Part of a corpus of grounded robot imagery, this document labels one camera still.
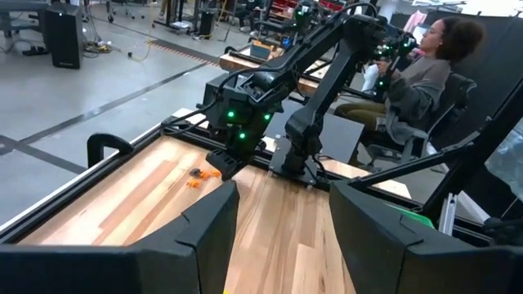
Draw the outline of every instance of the gray floor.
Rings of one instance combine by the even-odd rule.
[[[24,43],[8,55],[0,53],[0,224],[81,172],[87,166],[85,143],[92,133],[109,132],[131,140],[177,109],[193,109],[203,99],[206,81],[223,73],[201,60],[157,47],[150,48],[143,62],[129,60],[127,51],[143,56],[148,49],[151,10],[141,11],[145,20],[118,14],[115,24],[109,24],[104,7],[93,7],[96,31],[124,54],[114,51],[86,58],[79,71],[53,67],[50,56],[22,56],[20,50],[28,46]],[[153,39],[219,56],[226,46],[238,47],[248,39],[233,27],[227,42],[217,41],[226,28],[221,24],[209,41],[176,35],[162,26],[151,34]],[[41,39],[32,32],[20,36],[32,43]],[[5,41],[0,37],[0,47],[8,45]],[[354,86],[360,83],[357,78]],[[421,171],[398,180],[423,202],[441,178]]]

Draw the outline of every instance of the table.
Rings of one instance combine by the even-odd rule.
[[[188,112],[180,109],[174,116]],[[201,115],[190,120],[200,119]],[[275,149],[273,139],[265,141],[268,149]],[[160,136],[20,244],[134,243],[221,184],[211,178],[198,189],[186,185],[188,171],[210,168],[205,162],[207,152]],[[333,160],[324,165],[344,176],[366,173]],[[306,189],[255,167],[244,168],[235,180],[241,199],[226,280],[230,294],[355,292],[334,233],[327,193]],[[409,198],[400,183],[389,180],[378,185]]]
[[[247,56],[250,56],[250,52],[251,52],[250,47],[246,47],[239,51],[239,53],[245,54]],[[278,54],[279,53],[271,54],[270,58],[274,58]],[[229,71],[229,72],[233,72],[233,71],[240,70],[240,69],[252,69],[252,68],[256,68],[256,67],[260,66],[258,63],[255,63],[255,62],[252,62],[249,60],[244,60],[239,57],[231,56],[229,53],[226,53],[226,54],[220,56],[220,60],[218,61],[218,63],[222,69]],[[324,61],[317,60],[313,65],[311,65],[309,67],[309,69],[316,68],[316,67],[322,65],[323,63],[324,63]],[[312,73],[311,76],[316,77],[316,78],[323,78],[325,73],[327,73],[327,70],[329,70],[329,65]],[[305,95],[308,94],[308,95],[312,96],[312,94],[314,94],[314,92],[316,91],[317,87],[318,87],[317,82],[313,82],[313,81],[310,81],[305,78],[300,78],[300,81],[298,83],[298,89]]]
[[[266,136],[270,138],[285,135],[285,123],[296,110],[303,107],[291,100],[282,101],[282,106],[284,112],[275,114],[267,127]],[[361,123],[325,114],[324,130],[320,135],[321,143],[324,146],[321,153],[342,163],[347,163],[351,159],[352,152],[357,148],[363,127]]]

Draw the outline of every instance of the wooden work surface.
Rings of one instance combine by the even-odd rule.
[[[266,142],[269,149],[275,148],[272,139]],[[193,168],[212,169],[205,161],[207,152],[161,137],[20,244],[132,244],[221,184],[218,178],[198,188],[186,184]],[[332,160],[324,165],[344,176],[361,176],[357,169]],[[244,168],[234,180],[240,203],[226,280],[230,294],[355,292],[334,233],[327,193],[255,167]],[[393,181],[380,185],[401,187]]]
[[[282,49],[278,48],[277,50],[271,52],[270,58],[274,58],[274,57],[278,56],[279,54],[281,54],[281,51],[282,51]],[[250,56],[251,48],[247,47],[247,48],[243,49],[242,51],[240,51],[240,53]],[[324,63],[324,61],[317,60],[313,65],[311,65],[309,67],[309,69],[318,67],[318,66],[322,65],[323,63]],[[220,56],[219,64],[222,69],[224,69],[226,71],[230,71],[230,72],[240,70],[240,69],[252,69],[252,68],[256,68],[256,67],[260,66],[256,62],[244,60],[239,57],[234,57],[234,56],[229,55],[229,53]],[[327,70],[329,70],[328,65],[325,66],[324,68],[319,69],[318,71],[314,72],[313,74],[311,74],[311,76],[317,77],[317,78],[323,78],[325,73],[327,73]],[[312,82],[308,79],[300,78],[300,82],[298,84],[298,89],[302,93],[304,93],[304,94],[307,93],[309,95],[312,95],[316,91],[317,87],[318,87],[317,82]]]

